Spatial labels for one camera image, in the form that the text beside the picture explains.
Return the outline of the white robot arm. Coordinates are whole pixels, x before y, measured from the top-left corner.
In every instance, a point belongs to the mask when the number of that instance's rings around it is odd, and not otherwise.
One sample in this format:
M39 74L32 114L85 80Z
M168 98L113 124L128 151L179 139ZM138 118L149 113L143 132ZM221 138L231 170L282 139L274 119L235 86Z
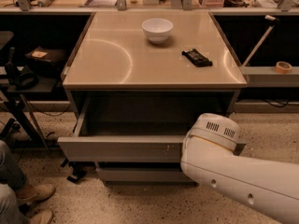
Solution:
M231 119L200 115L183 141L183 173L281 224L299 224L299 165L236 156L239 131Z

